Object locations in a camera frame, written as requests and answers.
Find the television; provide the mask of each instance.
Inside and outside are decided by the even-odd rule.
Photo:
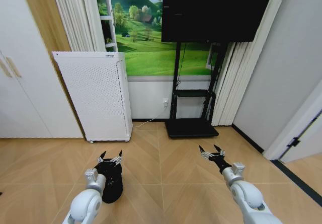
[[[163,0],[162,42],[253,41],[269,0]]]

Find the black cylinder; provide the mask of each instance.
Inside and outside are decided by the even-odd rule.
[[[105,188],[102,195],[102,200],[105,203],[113,203],[120,198],[123,192],[122,182],[122,166],[107,162],[111,159],[104,159],[103,162],[95,166],[97,172],[106,177]]]

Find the white robotic arm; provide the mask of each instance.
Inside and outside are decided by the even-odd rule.
[[[224,176],[227,187],[230,189],[233,199],[243,213],[245,224],[282,224],[275,217],[264,201],[263,195],[255,185],[244,181],[243,171],[245,165],[234,163],[232,166],[224,160],[225,152],[215,146],[218,153],[209,153],[200,147],[201,155],[214,161],[221,174]]]
[[[97,158],[98,162],[103,162],[106,151]],[[109,160],[113,165],[118,165],[122,161],[122,151],[119,156]],[[71,202],[70,210],[63,221],[63,224],[74,224],[79,221],[82,224],[91,224],[99,212],[102,205],[102,195],[105,188],[106,177],[98,174],[97,169],[87,169],[85,171],[87,185],[85,190],[78,194]]]

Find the white curtain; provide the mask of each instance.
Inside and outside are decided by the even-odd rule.
[[[106,51],[96,0],[56,0],[72,51]]]
[[[229,45],[215,89],[213,126],[232,125],[281,2],[269,1],[253,42]]]

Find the wooden floor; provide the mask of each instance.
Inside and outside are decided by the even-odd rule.
[[[0,140],[0,223],[61,223],[84,189],[84,171],[107,150],[123,150],[124,191],[103,204],[94,223],[243,223],[218,168],[198,145],[226,150],[246,165],[245,178],[263,193],[283,223],[320,223],[322,208],[231,127],[219,137],[171,140],[163,123],[135,128],[131,141],[89,144],[83,139]]]
[[[284,164],[309,187],[322,195],[322,153]]]

